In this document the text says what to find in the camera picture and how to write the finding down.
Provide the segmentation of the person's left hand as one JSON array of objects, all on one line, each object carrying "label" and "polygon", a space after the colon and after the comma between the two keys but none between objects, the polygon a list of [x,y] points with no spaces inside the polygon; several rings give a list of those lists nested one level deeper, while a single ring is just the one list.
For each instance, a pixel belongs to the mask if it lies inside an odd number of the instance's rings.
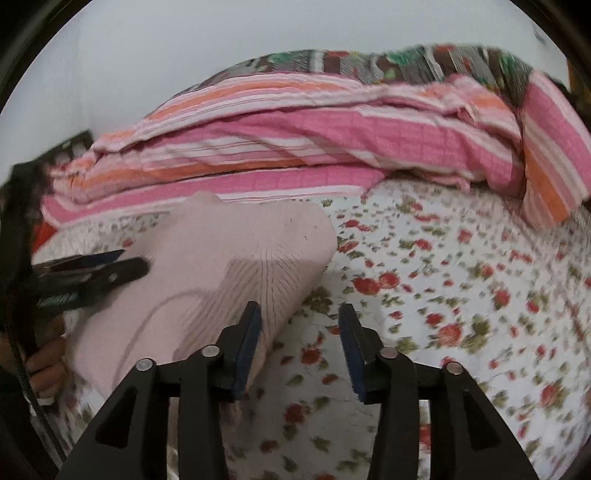
[{"label": "person's left hand", "polygon": [[39,350],[29,357],[22,354],[32,390],[41,399],[55,397],[64,386],[68,371],[64,363],[66,350],[65,324],[56,317],[36,326]]}]

